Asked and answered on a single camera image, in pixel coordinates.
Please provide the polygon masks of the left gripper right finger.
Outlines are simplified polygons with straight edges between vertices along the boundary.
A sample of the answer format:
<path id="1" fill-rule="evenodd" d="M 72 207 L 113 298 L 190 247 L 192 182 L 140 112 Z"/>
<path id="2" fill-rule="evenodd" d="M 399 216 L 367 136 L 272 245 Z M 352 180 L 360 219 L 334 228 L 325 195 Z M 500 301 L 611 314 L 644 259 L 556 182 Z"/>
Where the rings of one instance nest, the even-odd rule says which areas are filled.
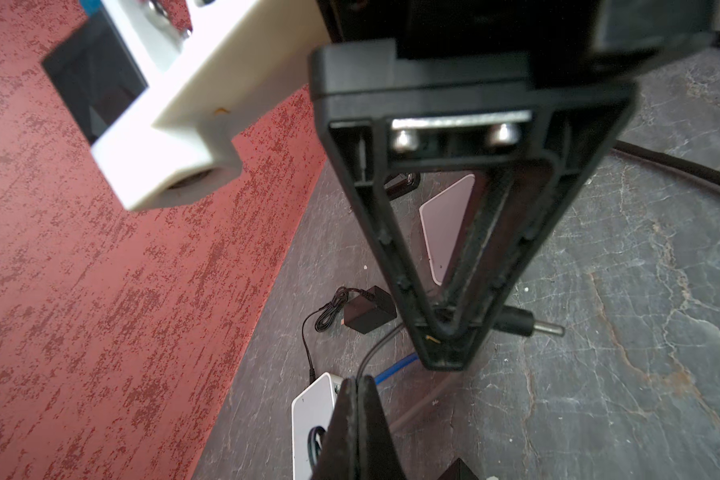
<path id="1" fill-rule="evenodd" d="M 358 379 L 358 479 L 405 479 L 375 381 Z"/>

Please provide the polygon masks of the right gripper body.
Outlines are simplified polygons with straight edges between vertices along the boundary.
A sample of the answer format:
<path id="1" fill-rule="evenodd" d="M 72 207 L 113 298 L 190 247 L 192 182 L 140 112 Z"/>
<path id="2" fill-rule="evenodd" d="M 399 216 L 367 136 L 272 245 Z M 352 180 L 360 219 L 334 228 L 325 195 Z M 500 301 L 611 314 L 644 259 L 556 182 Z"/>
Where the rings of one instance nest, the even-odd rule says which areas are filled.
<path id="1" fill-rule="evenodd" d="M 637 76 L 706 48 L 713 1 L 322 1 L 330 43 L 312 98 L 529 75 L 541 86 Z"/>

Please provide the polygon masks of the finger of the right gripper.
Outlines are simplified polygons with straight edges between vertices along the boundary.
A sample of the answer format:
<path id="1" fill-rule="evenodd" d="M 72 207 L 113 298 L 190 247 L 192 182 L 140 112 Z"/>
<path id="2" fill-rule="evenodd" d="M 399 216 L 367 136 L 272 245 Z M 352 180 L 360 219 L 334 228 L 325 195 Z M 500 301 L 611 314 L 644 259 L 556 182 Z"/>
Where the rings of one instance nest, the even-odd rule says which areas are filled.
<path id="1" fill-rule="evenodd" d="M 492 330 L 526 335 L 507 298 L 635 107 L 636 85 L 536 89 L 521 81 L 313 98 L 319 137 L 425 367 L 461 371 Z M 455 239 L 426 291 L 385 179 L 467 172 L 462 209 L 426 230 Z"/>

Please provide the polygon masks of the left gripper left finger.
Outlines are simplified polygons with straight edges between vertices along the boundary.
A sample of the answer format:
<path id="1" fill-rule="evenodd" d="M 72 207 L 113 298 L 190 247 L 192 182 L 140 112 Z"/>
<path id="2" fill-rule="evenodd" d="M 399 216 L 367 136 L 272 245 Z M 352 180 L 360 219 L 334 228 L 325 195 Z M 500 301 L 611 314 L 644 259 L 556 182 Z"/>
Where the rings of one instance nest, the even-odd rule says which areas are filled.
<path id="1" fill-rule="evenodd" d="M 312 479 L 358 479 L 358 381 L 343 381 Z"/>

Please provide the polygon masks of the white switch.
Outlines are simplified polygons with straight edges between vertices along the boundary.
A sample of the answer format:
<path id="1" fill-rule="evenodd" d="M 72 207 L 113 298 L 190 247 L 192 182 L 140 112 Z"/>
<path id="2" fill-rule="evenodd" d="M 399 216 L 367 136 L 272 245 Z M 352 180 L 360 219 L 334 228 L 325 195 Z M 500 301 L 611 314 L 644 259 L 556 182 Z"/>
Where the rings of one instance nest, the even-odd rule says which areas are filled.
<path id="1" fill-rule="evenodd" d="M 292 478 L 310 479 L 308 433 L 314 427 L 326 429 L 337 401 L 342 377 L 321 374 L 291 403 Z"/>
<path id="2" fill-rule="evenodd" d="M 468 174 L 419 208 L 432 279 L 443 284 L 475 184 Z"/>

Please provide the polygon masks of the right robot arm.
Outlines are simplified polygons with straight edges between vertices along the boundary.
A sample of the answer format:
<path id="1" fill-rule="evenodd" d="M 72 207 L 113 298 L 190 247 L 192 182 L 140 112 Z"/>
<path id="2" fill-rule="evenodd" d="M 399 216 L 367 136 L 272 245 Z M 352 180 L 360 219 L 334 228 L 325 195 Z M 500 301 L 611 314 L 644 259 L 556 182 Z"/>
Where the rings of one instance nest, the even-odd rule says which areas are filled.
<path id="1" fill-rule="evenodd" d="M 461 371 L 492 330 L 542 327 L 506 300 L 610 151 L 720 187 L 720 172 L 619 140 L 636 77 L 720 48 L 712 1 L 322 1 L 309 58 L 318 136 L 423 365 Z M 441 290 L 391 206 L 403 174 L 475 177 Z"/>

